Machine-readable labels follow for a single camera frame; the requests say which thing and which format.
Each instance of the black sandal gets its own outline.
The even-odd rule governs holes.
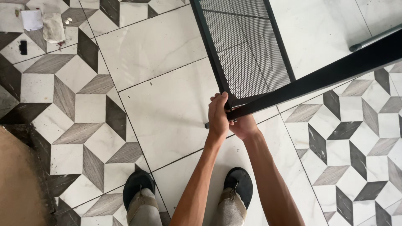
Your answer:
[[[133,172],[127,179],[123,189],[123,203],[126,210],[131,200],[141,189],[148,188],[155,194],[155,183],[149,173],[144,170]]]
[[[248,209],[252,197],[252,181],[247,171],[241,167],[231,169],[226,175],[224,190],[228,187],[240,195],[240,199]]]

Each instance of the foot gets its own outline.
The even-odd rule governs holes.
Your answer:
[[[248,209],[252,197],[252,181],[247,171],[241,167],[231,169],[226,175],[224,190],[228,187],[240,195],[244,206]]]
[[[151,176],[144,170],[133,172],[128,177],[123,190],[123,202],[126,210],[128,210],[134,195],[144,188],[148,188],[155,195],[155,183]]]

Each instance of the expanded metal mesh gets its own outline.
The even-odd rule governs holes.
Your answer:
[[[290,83],[264,0],[196,1],[232,94],[240,99]]]

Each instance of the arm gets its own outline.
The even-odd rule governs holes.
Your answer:
[[[230,126],[247,149],[258,193],[270,226],[304,226],[302,216],[275,166],[263,134],[252,115]]]
[[[202,225],[213,166],[229,131],[229,122],[224,110],[227,99],[226,92],[222,96],[216,94],[211,97],[212,102],[208,110],[209,133],[204,150],[178,202],[170,226]]]

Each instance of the white paper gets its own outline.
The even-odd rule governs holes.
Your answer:
[[[24,29],[36,31],[43,27],[42,14],[40,10],[22,10]]]
[[[62,15],[60,13],[44,13],[43,38],[50,43],[59,43],[66,39]]]

